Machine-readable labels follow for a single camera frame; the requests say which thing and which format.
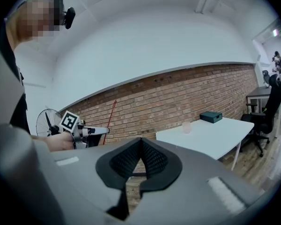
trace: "black cushioned mount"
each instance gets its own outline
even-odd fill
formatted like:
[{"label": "black cushioned mount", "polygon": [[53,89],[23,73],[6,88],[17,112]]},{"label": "black cushioned mount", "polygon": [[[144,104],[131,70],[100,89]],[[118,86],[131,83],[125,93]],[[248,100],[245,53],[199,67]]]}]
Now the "black cushioned mount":
[{"label": "black cushioned mount", "polygon": [[76,13],[75,13],[74,8],[69,7],[69,9],[67,10],[66,15],[65,15],[65,27],[66,27],[66,29],[71,28],[73,20],[75,18],[75,15],[76,15]]},{"label": "black cushioned mount", "polygon": [[147,174],[147,180],[140,184],[141,196],[144,192],[166,189],[182,171],[176,154],[146,138],[136,138],[101,156],[96,163],[96,172],[106,186],[125,192],[126,182],[140,159]]}]

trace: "brick wall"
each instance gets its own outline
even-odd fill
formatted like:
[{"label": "brick wall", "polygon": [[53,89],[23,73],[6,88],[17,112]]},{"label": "brick wall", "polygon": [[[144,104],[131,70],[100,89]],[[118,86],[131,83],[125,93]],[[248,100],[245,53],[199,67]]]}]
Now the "brick wall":
[{"label": "brick wall", "polygon": [[[205,111],[240,119],[246,95],[257,87],[253,65],[212,65],[163,73],[87,98],[71,107],[88,126],[107,126],[106,143],[125,138],[155,139],[156,132],[199,119]],[[138,172],[144,167],[139,165]]]}]

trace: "white table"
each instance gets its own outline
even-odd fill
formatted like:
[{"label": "white table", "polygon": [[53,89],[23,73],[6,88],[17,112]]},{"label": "white table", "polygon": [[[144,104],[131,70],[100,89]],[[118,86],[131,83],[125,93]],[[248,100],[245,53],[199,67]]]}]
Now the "white table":
[{"label": "white table", "polygon": [[254,123],[223,118],[216,123],[197,120],[191,123],[191,132],[183,133],[182,126],[156,133],[156,139],[183,148],[205,153],[218,160],[237,146],[231,170],[234,169],[241,141]]},{"label": "white table", "polygon": [[[261,113],[262,112],[261,111],[261,102],[259,102],[259,100],[269,99],[270,93],[271,93],[270,88],[267,88],[265,86],[264,87],[258,87],[247,96],[247,101],[248,101],[248,103],[251,103],[252,99],[256,99],[257,100],[257,107],[259,109],[259,113]],[[248,111],[249,111],[249,113],[252,112],[251,106],[248,107]],[[277,129],[276,129],[275,138],[277,138],[278,135],[279,135],[280,123],[281,123],[281,103],[280,103],[279,111],[278,111]]]}]

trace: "black office chair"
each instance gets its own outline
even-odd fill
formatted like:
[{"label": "black office chair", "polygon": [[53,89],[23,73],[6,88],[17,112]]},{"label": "black office chair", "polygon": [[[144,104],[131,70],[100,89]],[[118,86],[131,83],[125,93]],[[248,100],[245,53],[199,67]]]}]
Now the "black office chair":
[{"label": "black office chair", "polygon": [[267,86],[270,86],[270,75],[268,74],[267,70],[262,71],[264,82]]},{"label": "black office chair", "polygon": [[252,112],[251,114],[243,114],[241,120],[252,122],[255,124],[252,133],[249,134],[249,141],[253,140],[261,151],[259,155],[263,157],[263,149],[260,145],[261,139],[267,139],[269,143],[269,138],[261,136],[260,132],[269,134],[274,128],[274,116],[281,103],[281,82],[276,80],[277,74],[274,74],[269,79],[269,85],[272,86],[270,97],[267,101],[263,113]]}]

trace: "white ceiling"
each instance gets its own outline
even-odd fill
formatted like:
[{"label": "white ceiling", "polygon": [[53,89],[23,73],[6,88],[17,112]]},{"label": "white ceiling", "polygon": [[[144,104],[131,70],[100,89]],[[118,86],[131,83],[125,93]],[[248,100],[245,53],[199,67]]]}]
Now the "white ceiling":
[{"label": "white ceiling", "polygon": [[255,39],[259,41],[261,44],[264,44],[274,38],[273,31],[277,29],[278,35],[277,37],[281,37],[281,20],[277,19],[272,24],[270,24],[266,29],[264,29],[261,33],[259,33]]},{"label": "white ceiling", "polygon": [[[26,45],[56,60],[104,20],[122,13],[151,6],[183,6],[195,10],[200,0],[64,0],[65,9],[74,7],[76,17],[71,29],[47,34]],[[204,13],[232,19],[246,12],[255,0],[206,0]]]}]

